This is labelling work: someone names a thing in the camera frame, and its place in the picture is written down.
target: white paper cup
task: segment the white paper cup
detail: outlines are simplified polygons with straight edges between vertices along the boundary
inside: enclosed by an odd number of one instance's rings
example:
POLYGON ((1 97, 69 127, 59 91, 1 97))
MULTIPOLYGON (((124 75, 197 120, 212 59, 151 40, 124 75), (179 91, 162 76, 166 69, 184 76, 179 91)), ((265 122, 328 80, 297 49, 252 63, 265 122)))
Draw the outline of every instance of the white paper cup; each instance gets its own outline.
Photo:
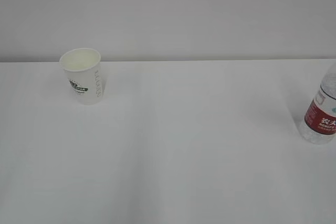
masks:
POLYGON ((91 48, 68 51, 59 59, 77 100, 82 104, 91 105, 102 99, 100 59, 99 52, 91 48))

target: cup rim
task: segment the cup rim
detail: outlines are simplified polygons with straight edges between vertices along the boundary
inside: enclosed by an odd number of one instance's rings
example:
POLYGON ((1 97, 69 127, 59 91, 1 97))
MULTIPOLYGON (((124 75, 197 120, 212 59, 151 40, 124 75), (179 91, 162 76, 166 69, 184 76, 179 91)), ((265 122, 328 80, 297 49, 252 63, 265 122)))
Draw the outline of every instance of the cup rim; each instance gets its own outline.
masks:
POLYGON ((87 71, 87 70, 89 70, 89 69, 94 68, 95 66, 97 66, 97 65, 100 63, 100 61, 101 61, 101 55, 100 55, 100 53, 99 53, 97 50, 95 50, 95 49, 93 49, 93 48, 82 47, 82 48, 75 48, 75 49, 73 49, 73 50, 67 51, 67 52, 66 52, 65 54, 63 54, 63 55, 61 56, 61 58, 59 59, 59 64, 61 65, 61 67, 62 67, 64 70, 69 71, 69 72, 84 72, 84 71, 87 71), (96 52, 96 53, 98 54, 99 59, 98 59, 98 61, 97 61, 94 65, 92 65, 92 66, 90 66, 90 67, 88 67, 88 68, 80 69, 80 70, 71 70, 71 69, 67 69, 67 68, 62 64, 62 59, 63 59, 63 57, 65 57, 66 55, 71 54, 71 53, 74 52, 74 51, 77 51, 77 50, 83 50, 83 49, 85 49, 85 50, 91 50, 91 51, 94 51, 94 52, 96 52))

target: cup logo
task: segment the cup logo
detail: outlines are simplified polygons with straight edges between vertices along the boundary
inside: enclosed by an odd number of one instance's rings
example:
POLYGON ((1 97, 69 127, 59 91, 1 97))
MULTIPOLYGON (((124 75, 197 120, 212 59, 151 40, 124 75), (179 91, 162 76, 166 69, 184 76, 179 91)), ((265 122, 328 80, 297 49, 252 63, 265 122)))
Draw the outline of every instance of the cup logo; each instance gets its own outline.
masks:
POLYGON ((84 94, 86 91, 88 91, 89 89, 88 88, 83 88, 79 85, 79 83, 69 79, 69 82, 72 86, 72 88, 77 92, 77 93, 81 93, 81 94, 84 94))

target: clear plastic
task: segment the clear plastic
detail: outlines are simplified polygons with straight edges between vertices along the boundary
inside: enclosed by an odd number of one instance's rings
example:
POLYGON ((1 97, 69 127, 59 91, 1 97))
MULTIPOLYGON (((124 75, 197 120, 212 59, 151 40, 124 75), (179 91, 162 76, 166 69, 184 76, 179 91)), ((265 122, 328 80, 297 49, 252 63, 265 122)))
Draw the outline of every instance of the clear plastic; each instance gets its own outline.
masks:
MULTIPOLYGON (((336 63, 332 65, 332 67, 323 77, 321 87, 327 95, 336 99, 336 63)), ((304 120, 301 122, 299 126, 299 132, 305 140, 313 144, 329 143, 335 136, 334 134, 333 135, 320 134, 312 130, 310 127, 307 126, 304 120)))

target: black logo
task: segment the black logo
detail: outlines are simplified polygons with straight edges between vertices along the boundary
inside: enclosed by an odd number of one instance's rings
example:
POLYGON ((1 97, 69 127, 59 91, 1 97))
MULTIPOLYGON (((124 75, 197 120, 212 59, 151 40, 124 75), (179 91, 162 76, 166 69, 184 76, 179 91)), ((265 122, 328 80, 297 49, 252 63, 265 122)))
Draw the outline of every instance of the black logo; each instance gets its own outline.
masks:
POLYGON ((73 80, 71 80, 71 79, 69 79, 69 81, 70 81, 70 84, 71 84, 71 86, 77 91, 82 91, 82 92, 86 92, 86 91, 88 91, 89 89, 88 88, 82 88, 77 82, 75 82, 75 81, 73 81, 73 80))

